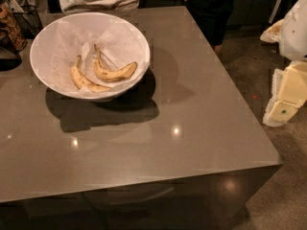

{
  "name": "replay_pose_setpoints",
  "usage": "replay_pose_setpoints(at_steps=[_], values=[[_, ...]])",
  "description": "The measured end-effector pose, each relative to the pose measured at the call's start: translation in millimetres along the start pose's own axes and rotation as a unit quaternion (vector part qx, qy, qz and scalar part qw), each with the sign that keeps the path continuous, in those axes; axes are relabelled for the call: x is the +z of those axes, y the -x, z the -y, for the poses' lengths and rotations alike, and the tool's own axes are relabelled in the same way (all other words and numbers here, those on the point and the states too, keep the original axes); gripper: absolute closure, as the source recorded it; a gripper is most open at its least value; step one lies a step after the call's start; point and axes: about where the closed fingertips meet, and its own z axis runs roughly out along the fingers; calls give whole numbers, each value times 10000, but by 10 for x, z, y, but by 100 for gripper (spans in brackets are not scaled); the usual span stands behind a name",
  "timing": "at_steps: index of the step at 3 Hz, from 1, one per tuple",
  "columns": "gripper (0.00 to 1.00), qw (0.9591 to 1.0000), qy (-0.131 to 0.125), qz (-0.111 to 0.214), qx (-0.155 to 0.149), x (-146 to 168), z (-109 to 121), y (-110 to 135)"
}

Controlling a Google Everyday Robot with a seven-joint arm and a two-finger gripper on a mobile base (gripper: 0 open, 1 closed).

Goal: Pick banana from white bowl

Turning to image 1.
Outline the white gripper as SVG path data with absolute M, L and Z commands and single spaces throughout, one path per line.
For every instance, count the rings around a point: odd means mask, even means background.
M 263 123 L 269 127 L 287 124 L 307 101 L 307 0 L 298 0 L 285 17 L 268 27 L 260 39 L 277 43 L 280 55 L 292 61 L 272 75 L 272 97 Z

